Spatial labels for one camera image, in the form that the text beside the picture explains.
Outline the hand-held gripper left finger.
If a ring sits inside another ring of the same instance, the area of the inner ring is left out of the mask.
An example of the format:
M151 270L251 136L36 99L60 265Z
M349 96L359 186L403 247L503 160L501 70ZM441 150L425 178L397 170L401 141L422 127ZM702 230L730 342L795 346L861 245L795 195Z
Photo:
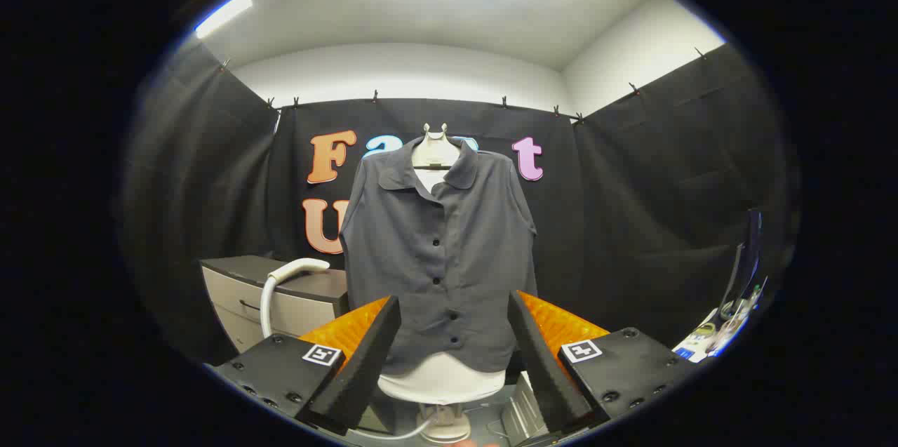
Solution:
M344 435L368 408L400 326L391 295L302 336L267 336L210 371L283 418Z

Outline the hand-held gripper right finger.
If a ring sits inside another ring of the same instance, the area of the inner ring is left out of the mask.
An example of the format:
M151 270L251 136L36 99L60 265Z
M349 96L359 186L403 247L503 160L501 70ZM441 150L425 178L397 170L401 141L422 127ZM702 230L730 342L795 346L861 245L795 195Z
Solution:
M599 328L525 291L508 297L530 388L551 433L618 421L694 380L697 365L637 328Z

